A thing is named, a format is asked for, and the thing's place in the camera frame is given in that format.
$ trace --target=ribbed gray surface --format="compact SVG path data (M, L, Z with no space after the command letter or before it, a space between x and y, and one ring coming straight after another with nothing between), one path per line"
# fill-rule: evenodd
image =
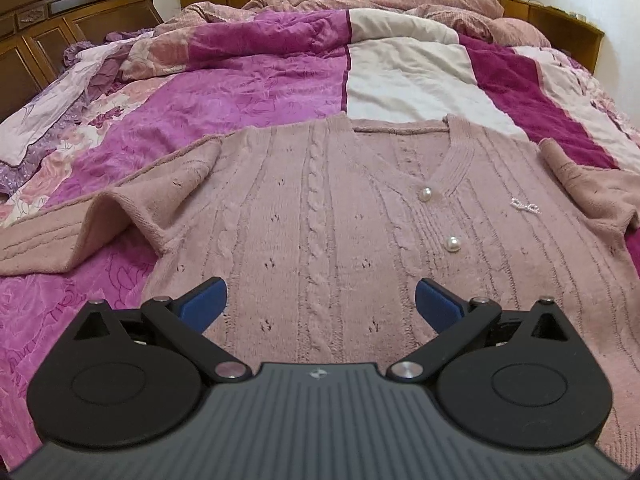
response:
M519 456L450 427L419 386L373 365L264 365L216 387L198 415L133 450L75 452L47 444L17 480L622 480L591 447Z

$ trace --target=cable knit pattern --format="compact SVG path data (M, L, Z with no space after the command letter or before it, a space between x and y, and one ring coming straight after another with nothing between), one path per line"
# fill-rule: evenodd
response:
M331 320L329 304L328 259L326 252L326 197L324 196L324 136L320 128L311 128L308 173L308 275L306 302L307 330L311 342L309 359L316 362L332 360L329 347Z
M0 236L0 274L63 272L134 224L159 254L143 300L221 276L227 308L205 335L254 368L384 370L434 335L414 305L425 276L507 309L549 294L612 384L600 446L635 466L640 280L625 233L639 209L640 175L575 164L553 140L537 147L451 116L341 114L205 138L21 220ZM457 253L445 248L451 235Z

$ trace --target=logo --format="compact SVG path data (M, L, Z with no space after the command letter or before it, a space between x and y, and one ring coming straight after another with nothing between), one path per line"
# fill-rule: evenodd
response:
M312 376L316 380L324 379L329 375L329 372L326 370L322 370L322 368L316 368L315 370L309 372L309 375Z

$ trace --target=wooden headboard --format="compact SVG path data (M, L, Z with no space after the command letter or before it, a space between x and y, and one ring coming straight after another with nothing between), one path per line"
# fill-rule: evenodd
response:
M69 45L158 23L153 0L0 0L0 121L58 78Z

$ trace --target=sweater sleeve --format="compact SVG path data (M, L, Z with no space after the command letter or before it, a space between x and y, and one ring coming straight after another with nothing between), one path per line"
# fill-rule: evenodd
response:
M0 232L0 276L67 272L131 223L159 251L176 212L220 154L203 139L159 159L113 187L27 217Z
M623 233L640 227L640 174L576 164L553 139L542 140L540 151L588 218L612 224Z

